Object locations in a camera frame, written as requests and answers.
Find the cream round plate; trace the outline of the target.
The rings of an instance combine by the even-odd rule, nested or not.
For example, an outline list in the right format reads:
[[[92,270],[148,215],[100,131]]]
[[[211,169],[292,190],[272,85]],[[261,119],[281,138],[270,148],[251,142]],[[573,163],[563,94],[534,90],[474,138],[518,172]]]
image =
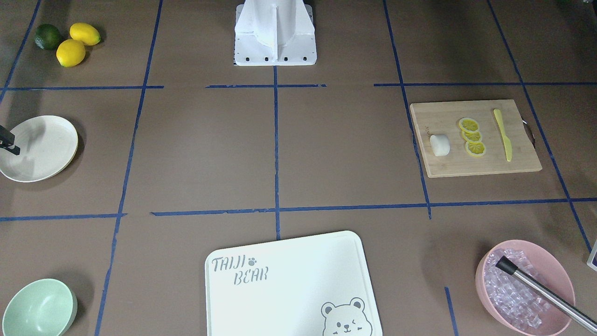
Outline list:
[[[11,130],[19,155],[2,149],[0,170],[17,182],[38,182],[58,174],[75,157],[78,135],[73,124],[59,116],[38,116]]]

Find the cream bear serving tray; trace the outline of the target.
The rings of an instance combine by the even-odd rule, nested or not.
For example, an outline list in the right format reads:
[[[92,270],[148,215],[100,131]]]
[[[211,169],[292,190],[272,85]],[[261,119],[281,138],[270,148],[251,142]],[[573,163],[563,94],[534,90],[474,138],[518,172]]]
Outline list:
[[[381,336],[352,231],[230,247],[205,260],[209,336]]]

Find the yellow lemon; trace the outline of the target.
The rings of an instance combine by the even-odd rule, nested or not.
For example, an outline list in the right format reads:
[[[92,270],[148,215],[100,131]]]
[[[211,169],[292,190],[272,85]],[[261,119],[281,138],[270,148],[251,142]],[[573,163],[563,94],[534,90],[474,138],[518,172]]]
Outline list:
[[[73,23],[69,28],[69,35],[73,40],[89,46],[98,45],[102,41],[100,32],[94,26],[84,22]]]
[[[87,54],[85,45],[78,40],[65,40],[56,50],[58,63],[65,68],[80,64]]]

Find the green lime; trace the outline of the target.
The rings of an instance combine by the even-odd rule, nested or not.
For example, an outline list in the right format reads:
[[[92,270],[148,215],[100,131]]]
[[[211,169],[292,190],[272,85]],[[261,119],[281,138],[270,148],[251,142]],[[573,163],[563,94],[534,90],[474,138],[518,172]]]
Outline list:
[[[64,41],[58,28],[51,24],[39,25],[35,30],[34,43],[44,50],[55,50]]]

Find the mint green bowl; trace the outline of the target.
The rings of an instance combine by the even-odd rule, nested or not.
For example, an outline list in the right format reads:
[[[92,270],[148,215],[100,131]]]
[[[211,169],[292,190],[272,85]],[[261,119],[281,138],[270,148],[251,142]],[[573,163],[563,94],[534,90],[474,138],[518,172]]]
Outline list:
[[[56,279],[36,280],[19,290],[2,317],[5,336],[63,336],[77,315],[77,297]]]

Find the bamboo cutting board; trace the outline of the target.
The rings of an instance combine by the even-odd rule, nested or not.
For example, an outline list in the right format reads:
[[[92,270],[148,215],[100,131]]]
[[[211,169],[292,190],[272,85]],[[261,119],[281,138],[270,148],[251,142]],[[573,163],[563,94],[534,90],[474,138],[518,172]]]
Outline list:
[[[507,162],[505,149],[494,109],[502,112],[506,134],[513,147],[513,158]],[[469,175],[514,174],[537,172],[542,169],[539,157],[524,128],[518,108],[512,99],[433,102],[411,104],[412,124],[417,134],[421,157],[429,178]],[[465,151],[458,121],[469,117],[479,123],[486,153],[472,157]],[[449,155],[435,157],[430,136],[445,134],[450,140]]]

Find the lemon slice far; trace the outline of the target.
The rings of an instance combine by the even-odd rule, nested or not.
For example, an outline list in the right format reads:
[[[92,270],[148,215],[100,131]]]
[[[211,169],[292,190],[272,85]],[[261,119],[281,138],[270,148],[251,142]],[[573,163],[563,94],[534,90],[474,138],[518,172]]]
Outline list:
[[[465,133],[474,134],[479,132],[479,123],[469,117],[459,119],[458,126]]]

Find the lemon slice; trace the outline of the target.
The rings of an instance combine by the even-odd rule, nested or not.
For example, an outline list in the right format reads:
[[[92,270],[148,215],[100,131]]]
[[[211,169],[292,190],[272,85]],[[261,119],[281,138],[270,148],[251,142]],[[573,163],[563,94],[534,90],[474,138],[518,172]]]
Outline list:
[[[460,135],[466,142],[481,143],[483,141],[482,132],[469,133],[461,130]]]
[[[465,151],[472,157],[482,157],[486,154],[486,147],[483,142],[465,143]]]
[[[458,126],[465,133],[474,134],[479,132],[479,123],[469,117],[459,119]]]

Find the lemon slice middle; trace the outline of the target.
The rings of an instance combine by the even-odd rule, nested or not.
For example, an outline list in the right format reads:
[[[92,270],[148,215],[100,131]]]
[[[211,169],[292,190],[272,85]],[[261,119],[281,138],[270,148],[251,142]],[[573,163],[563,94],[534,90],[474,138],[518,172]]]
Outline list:
[[[483,141],[482,132],[469,133],[461,130],[460,135],[466,142],[481,143]]]

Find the lemon slice near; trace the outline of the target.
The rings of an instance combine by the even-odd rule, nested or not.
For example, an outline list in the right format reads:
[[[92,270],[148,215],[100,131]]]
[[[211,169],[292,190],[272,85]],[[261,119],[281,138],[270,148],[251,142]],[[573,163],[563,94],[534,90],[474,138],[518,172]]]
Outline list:
[[[472,157],[482,157],[486,154],[486,147],[483,142],[465,143],[465,151]]]

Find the yellow plastic knife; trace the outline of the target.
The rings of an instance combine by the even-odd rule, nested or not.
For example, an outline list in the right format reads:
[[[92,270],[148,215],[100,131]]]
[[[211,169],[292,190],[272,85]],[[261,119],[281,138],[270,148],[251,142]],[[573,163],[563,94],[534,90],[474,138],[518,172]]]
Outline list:
[[[501,110],[494,109],[494,118],[498,125],[498,129],[500,132],[500,136],[502,138],[502,143],[505,149],[505,158],[507,162],[511,162],[513,158],[513,147],[510,138],[506,134],[505,123],[503,120],[503,115]]]

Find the steel muddler black tip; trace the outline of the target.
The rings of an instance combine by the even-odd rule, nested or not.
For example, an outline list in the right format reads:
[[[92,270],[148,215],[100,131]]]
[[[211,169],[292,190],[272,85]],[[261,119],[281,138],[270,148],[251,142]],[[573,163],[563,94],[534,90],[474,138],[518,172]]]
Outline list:
[[[557,307],[561,312],[567,315],[571,320],[584,327],[592,334],[597,334],[596,321],[591,319],[588,315],[584,314],[581,310],[578,310],[575,306],[569,304],[566,300],[555,294],[553,291],[548,289],[545,285],[535,280],[532,276],[523,272],[514,262],[510,261],[506,256],[503,256],[497,261],[495,266],[503,272],[514,277],[518,281],[524,283],[527,287],[530,287],[537,292],[540,296],[543,296],[550,304]]]

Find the pink bowl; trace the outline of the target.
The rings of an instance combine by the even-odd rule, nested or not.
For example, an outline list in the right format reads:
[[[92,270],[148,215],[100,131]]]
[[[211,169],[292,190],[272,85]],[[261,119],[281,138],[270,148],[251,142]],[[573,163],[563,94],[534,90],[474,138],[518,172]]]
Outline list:
[[[527,242],[525,240],[508,240],[499,243],[497,246],[493,247],[491,250],[485,253],[484,257],[480,260],[476,268],[476,291],[478,292],[479,299],[482,302],[484,308],[486,308],[486,310],[497,321],[499,321],[499,323],[525,336],[556,336],[563,332],[569,326],[572,320],[563,312],[561,312],[558,308],[550,304],[547,300],[543,298],[543,296],[540,296],[539,294],[538,295],[541,298],[543,298],[546,302],[545,305],[549,305],[549,308],[547,308],[546,311],[541,315],[541,319],[543,321],[541,327],[539,327],[536,330],[531,330],[530,332],[525,332],[516,329],[513,325],[511,325],[503,317],[501,317],[501,315],[498,313],[495,307],[491,304],[490,298],[488,297],[487,291],[483,284],[483,271],[486,269],[484,263],[486,262],[491,252],[500,248],[512,248],[524,251],[527,257],[529,258],[529,261],[537,269],[537,272],[539,272],[543,276],[542,280],[535,280],[548,287],[548,289],[550,289],[555,294],[559,295],[561,298],[569,302],[569,304],[576,304],[576,296],[569,275],[567,274],[567,272],[565,272],[563,266],[554,257],[554,255],[546,251],[546,249],[544,249],[543,247],[536,245],[532,242]]]

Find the clear ice cubes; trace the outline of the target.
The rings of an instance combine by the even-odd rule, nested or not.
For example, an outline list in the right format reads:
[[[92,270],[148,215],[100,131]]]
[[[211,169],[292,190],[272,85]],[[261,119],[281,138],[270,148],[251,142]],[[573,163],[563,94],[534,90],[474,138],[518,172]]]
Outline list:
[[[491,304],[508,323],[525,332],[536,330],[543,324],[541,315],[549,308],[535,291],[495,266],[501,257],[507,257],[529,276],[542,280],[535,266],[522,250],[496,249],[490,253],[484,266],[483,284]]]

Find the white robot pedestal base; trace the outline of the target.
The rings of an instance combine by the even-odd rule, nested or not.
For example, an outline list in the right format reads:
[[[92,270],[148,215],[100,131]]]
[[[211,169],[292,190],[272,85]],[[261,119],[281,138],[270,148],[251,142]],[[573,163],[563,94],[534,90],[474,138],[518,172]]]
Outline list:
[[[246,0],[236,7],[237,66],[311,66],[317,51],[313,8],[302,0]]]

